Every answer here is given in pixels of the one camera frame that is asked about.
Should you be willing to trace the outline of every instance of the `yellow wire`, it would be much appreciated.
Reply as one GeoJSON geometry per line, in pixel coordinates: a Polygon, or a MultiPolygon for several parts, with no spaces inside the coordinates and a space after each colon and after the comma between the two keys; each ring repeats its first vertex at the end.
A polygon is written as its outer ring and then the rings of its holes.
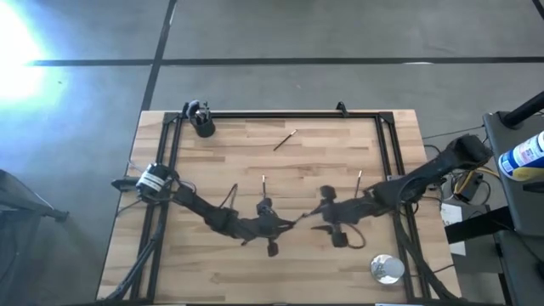
{"type": "Polygon", "coordinates": [[[460,187],[459,190],[457,189],[457,184],[458,184],[458,182],[457,182],[457,183],[456,183],[456,186],[455,186],[454,189],[453,189],[453,193],[454,193],[454,194],[459,194],[459,192],[461,192],[461,190],[464,190],[465,187],[467,187],[468,181],[469,181],[470,178],[473,176],[473,174],[474,174],[474,171],[471,171],[471,172],[468,173],[467,177],[466,177],[465,180],[462,182],[462,185],[461,185],[461,187],[460,187]]]}
{"type": "Polygon", "coordinates": [[[496,173],[495,171],[491,171],[490,169],[486,169],[484,167],[479,167],[478,169],[476,169],[477,172],[483,172],[483,173],[488,173],[488,174],[491,174],[491,175],[494,175],[496,176],[498,179],[500,179],[501,177],[499,177],[499,174],[496,173]]]}
{"type": "Polygon", "coordinates": [[[458,185],[459,183],[458,183],[458,182],[456,183],[456,185],[455,185],[455,187],[454,187],[454,189],[453,189],[454,195],[455,195],[455,194],[459,194],[463,189],[465,189],[465,187],[467,187],[468,180],[473,176],[474,171],[475,171],[475,172],[480,172],[480,173],[488,173],[488,174],[494,175],[494,176],[496,176],[498,179],[500,179],[498,173],[496,173],[496,172],[494,172],[494,171],[491,171],[491,170],[489,170],[489,169],[486,169],[486,168],[484,168],[484,167],[479,167],[478,169],[471,171],[471,172],[467,175],[467,177],[465,178],[465,180],[462,182],[462,185],[461,185],[461,187],[459,188],[459,190],[457,189],[457,185],[458,185]]]}

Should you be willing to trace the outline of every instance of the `cable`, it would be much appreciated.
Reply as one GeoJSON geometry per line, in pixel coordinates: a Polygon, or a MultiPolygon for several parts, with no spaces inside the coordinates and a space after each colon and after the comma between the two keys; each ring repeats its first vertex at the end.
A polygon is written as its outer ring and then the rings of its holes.
{"type": "Polygon", "coordinates": [[[436,200],[439,202],[439,207],[442,207],[442,200],[437,198],[437,197],[434,197],[434,196],[422,196],[422,199],[431,199],[431,200],[436,200]]]}
{"type": "Polygon", "coordinates": [[[439,149],[439,147],[437,147],[437,146],[434,145],[434,144],[424,144],[423,147],[435,149],[437,152],[439,152],[439,154],[440,154],[440,152],[442,152],[442,151],[439,149]]]}
{"type": "Polygon", "coordinates": [[[484,201],[482,201],[481,203],[479,203],[478,206],[485,205],[485,204],[487,203],[487,201],[488,201],[488,200],[490,199],[490,197],[491,197],[491,185],[490,185],[489,183],[487,183],[487,181],[485,181],[485,180],[482,180],[482,183],[487,185],[487,195],[485,196],[484,201]]]}
{"type": "Polygon", "coordinates": [[[471,171],[468,173],[467,177],[465,178],[465,180],[462,181],[462,184],[461,184],[461,187],[459,187],[459,189],[457,188],[457,183],[456,182],[456,185],[454,187],[454,190],[453,190],[453,193],[454,194],[459,194],[461,193],[462,190],[465,189],[465,187],[467,187],[468,185],[468,182],[470,181],[470,178],[474,175],[474,171],[471,171]]]}
{"type": "MultiPolygon", "coordinates": [[[[442,272],[446,269],[449,269],[451,267],[455,267],[455,265],[452,263],[452,264],[448,264],[447,266],[445,266],[444,268],[440,268],[440,269],[436,269],[433,271],[433,273],[437,274],[439,272],[442,272]]],[[[422,277],[421,275],[410,275],[411,277],[422,277]]]]}
{"type": "Polygon", "coordinates": [[[179,184],[179,186],[181,186],[182,184],[185,186],[189,186],[193,190],[193,193],[196,194],[196,185],[194,183],[190,181],[184,181],[179,178],[175,178],[175,180],[179,184]]]}
{"type": "Polygon", "coordinates": [[[355,231],[355,233],[357,233],[357,235],[359,235],[360,239],[361,239],[361,244],[360,246],[353,246],[353,245],[350,245],[348,243],[348,247],[351,248],[351,249],[354,249],[354,250],[360,250],[362,249],[363,247],[366,247],[366,238],[365,236],[363,235],[363,233],[357,229],[354,225],[352,224],[346,224],[347,226],[349,226],[352,230],[355,231]]]}
{"type": "MultiPolygon", "coordinates": [[[[416,215],[417,211],[419,210],[419,202],[417,201],[417,202],[413,202],[413,203],[411,203],[411,204],[416,204],[416,208],[414,209],[414,215],[416,215]]],[[[405,215],[401,210],[399,210],[399,213],[400,213],[403,217],[406,217],[406,215],[405,215]]]]}
{"type": "Polygon", "coordinates": [[[482,172],[482,173],[488,173],[488,174],[491,174],[491,175],[493,175],[494,177],[496,177],[498,179],[501,179],[501,177],[499,176],[499,173],[496,173],[495,171],[491,170],[489,167],[486,167],[486,166],[481,166],[478,169],[476,169],[475,171],[476,172],[482,172]]]}
{"type": "Polygon", "coordinates": [[[479,128],[483,128],[483,127],[484,127],[484,125],[482,124],[481,126],[478,126],[478,127],[471,127],[471,128],[465,128],[465,129],[462,129],[462,130],[459,130],[459,131],[455,131],[455,132],[436,134],[436,135],[432,135],[432,136],[423,137],[422,139],[431,139],[431,138],[440,137],[440,136],[452,135],[452,134],[454,134],[454,133],[461,133],[461,132],[466,132],[466,131],[472,131],[472,130],[479,129],[479,128]]]}
{"type": "Polygon", "coordinates": [[[235,205],[235,197],[236,197],[236,191],[237,190],[238,190],[238,184],[233,184],[232,188],[229,191],[229,194],[221,202],[221,205],[219,205],[219,208],[223,207],[224,203],[226,203],[227,200],[230,198],[230,196],[233,195],[232,199],[230,199],[230,208],[232,208],[235,205]]]}
{"type": "Polygon", "coordinates": [[[129,209],[130,207],[133,207],[134,205],[140,203],[141,201],[142,201],[142,199],[139,199],[139,200],[137,200],[136,202],[134,202],[134,203],[132,203],[132,204],[130,204],[130,205],[127,205],[127,206],[125,206],[125,207],[119,209],[119,210],[117,211],[116,217],[118,217],[119,214],[120,214],[121,212],[123,212],[123,211],[129,209]]]}

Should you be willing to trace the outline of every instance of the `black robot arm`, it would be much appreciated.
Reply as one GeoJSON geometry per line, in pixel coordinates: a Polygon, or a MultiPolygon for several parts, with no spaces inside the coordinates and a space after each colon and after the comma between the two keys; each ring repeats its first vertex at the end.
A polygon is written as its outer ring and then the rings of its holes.
{"type": "MultiPolygon", "coordinates": [[[[341,224],[357,224],[368,216],[378,217],[384,213],[399,213],[402,205],[419,201],[429,184],[439,182],[443,176],[455,169],[474,170],[483,166],[492,156],[478,137],[465,135],[452,141],[446,149],[432,161],[407,174],[403,178],[374,184],[366,189],[363,196],[346,201],[334,202],[336,192],[331,186],[320,188],[323,199],[311,213],[321,217],[329,225],[318,227],[331,235],[332,245],[348,247],[348,237],[342,232],[341,224]]],[[[397,224],[396,237],[422,269],[429,284],[441,299],[457,299],[428,267],[423,255],[417,251],[410,237],[405,233],[402,224],[397,224]]]]}
{"type": "Polygon", "coordinates": [[[264,198],[257,204],[256,218],[238,218],[238,212],[235,209],[215,207],[183,184],[179,186],[171,201],[201,216],[213,231],[235,239],[242,239],[242,245],[258,237],[267,238],[270,257],[278,253],[278,246],[274,240],[292,229],[295,224],[278,217],[272,209],[272,201],[269,198],[264,198]]]}

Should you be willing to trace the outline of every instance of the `metal stand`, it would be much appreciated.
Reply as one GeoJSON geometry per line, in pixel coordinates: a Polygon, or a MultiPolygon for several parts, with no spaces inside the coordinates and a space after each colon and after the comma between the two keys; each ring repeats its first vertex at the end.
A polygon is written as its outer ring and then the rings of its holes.
{"type": "Polygon", "coordinates": [[[68,212],[46,206],[39,203],[39,197],[15,176],[0,170],[0,205],[15,209],[25,209],[38,213],[41,216],[54,218],[63,222],[68,217],[68,212]]]}
{"type": "MultiPolygon", "coordinates": [[[[164,159],[164,152],[166,149],[168,128],[170,124],[175,122],[175,130],[173,134],[172,149],[170,152],[170,159],[168,166],[175,170],[176,157],[178,156],[179,139],[181,136],[181,125],[184,117],[184,111],[181,113],[165,113],[162,121],[161,137],[159,140],[159,147],[156,154],[156,162],[162,163],[164,159]]],[[[118,188],[120,191],[132,190],[137,182],[137,179],[125,176],[123,179],[116,180],[112,185],[118,188]]],[[[169,188],[163,191],[164,194],[170,194],[169,188]]],[[[159,266],[161,263],[162,241],[164,239],[164,233],[167,226],[168,215],[168,201],[163,201],[158,205],[161,209],[159,212],[159,218],[155,233],[150,238],[151,225],[153,221],[153,213],[156,206],[149,205],[145,211],[144,226],[142,229],[142,235],[140,236],[138,257],[134,266],[130,269],[127,276],[119,284],[117,289],[106,299],[98,300],[90,303],[89,305],[148,305],[153,304],[155,300],[156,280],[159,273],[159,266]],[[150,268],[150,280],[147,287],[145,297],[140,297],[140,287],[142,281],[142,269],[153,254],[150,268]],[[128,289],[132,289],[128,300],[123,300],[128,292],[128,289]]]]}
{"type": "Polygon", "coordinates": [[[499,111],[502,124],[511,129],[521,128],[523,120],[544,109],[544,91],[510,112],[499,111]]]}

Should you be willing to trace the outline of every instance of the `sunlight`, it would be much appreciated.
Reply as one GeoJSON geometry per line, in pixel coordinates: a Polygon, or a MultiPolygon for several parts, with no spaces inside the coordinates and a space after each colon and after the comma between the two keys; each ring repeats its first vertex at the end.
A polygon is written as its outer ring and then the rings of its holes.
{"type": "Polygon", "coordinates": [[[0,42],[0,107],[16,106],[39,90],[43,68],[25,64],[42,56],[25,22],[4,2],[0,2],[0,42]]]}

